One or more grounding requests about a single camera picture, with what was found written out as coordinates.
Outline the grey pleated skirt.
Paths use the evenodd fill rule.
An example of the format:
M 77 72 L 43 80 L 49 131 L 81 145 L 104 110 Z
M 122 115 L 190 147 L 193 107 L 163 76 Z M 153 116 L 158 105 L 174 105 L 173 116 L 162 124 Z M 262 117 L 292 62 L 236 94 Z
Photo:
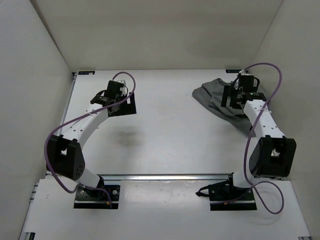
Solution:
M 221 106 L 224 86 L 227 84 L 221 78 L 216 78 L 193 90 L 192 96 L 215 116 L 229 122 L 244 136 L 248 137 L 252 124 L 243 110 Z

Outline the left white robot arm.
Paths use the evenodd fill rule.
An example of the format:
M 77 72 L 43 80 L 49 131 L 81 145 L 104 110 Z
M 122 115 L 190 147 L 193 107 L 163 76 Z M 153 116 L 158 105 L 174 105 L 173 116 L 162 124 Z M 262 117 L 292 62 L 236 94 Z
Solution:
M 135 95 L 125 80 L 110 80 L 107 88 L 90 101 L 86 117 L 76 120 L 61 135 L 52 135 L 47 144 L 47 157 L 52 170 L 60 176 L 87 187 L 93 199 L 104 195 L 102 177 L 85 164 L 82 149 L 96 129 L 108 118 L 136 114 Z

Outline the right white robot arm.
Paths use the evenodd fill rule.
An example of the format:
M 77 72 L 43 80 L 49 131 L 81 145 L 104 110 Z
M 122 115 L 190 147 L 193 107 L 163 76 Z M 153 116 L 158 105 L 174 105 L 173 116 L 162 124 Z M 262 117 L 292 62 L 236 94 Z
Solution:
M 242 110 L 249 119 L 257 144 L 251 153 L 246 153 L 241 172 L 232 174 L 232 183 L 224 187 L 224 195 L 236 200 L 242 188 L 249 188 L 259 179 L 288 177 L 296 152 L 296 141 L 287 138 L 278 128 L 268 109 L 265 95 L 258 91 L 260 81 L 244 70 L 235 81 L 223 88 L 221 107 Z

